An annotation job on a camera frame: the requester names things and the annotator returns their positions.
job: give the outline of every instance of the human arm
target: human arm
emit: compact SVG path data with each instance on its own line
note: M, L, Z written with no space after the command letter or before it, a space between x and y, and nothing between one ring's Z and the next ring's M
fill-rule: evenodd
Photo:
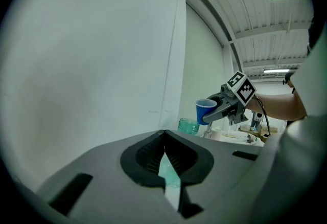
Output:
M262 101L267 115L272 118L295 121L307 114L296 91L293 94L275 96L257 94L257 97ZM255 98L250 100L246 108L262 113L259 102Z

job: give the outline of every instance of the cable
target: cable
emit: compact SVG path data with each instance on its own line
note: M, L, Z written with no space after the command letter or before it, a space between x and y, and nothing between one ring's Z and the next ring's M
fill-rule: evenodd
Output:
M268 134L269 134L268 136L270 136L269 120L268 120L268 117L267 117L267 113L266 113L266 111L264 109L264 105L263 105L262 101L256 95L254 95L254 99L256 99L258 101L258 103L259 103L259 105L260 105L260 107L261 107L261 109L262 109L262 111L263 111L263 113L265 115L266 122L267 122L267 128L268 128Z

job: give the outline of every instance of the fluorescent light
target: fluorescent light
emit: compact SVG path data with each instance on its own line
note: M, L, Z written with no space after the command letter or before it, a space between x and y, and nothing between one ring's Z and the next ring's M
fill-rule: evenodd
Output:
M286 73L290 70L264 70L264 73Z

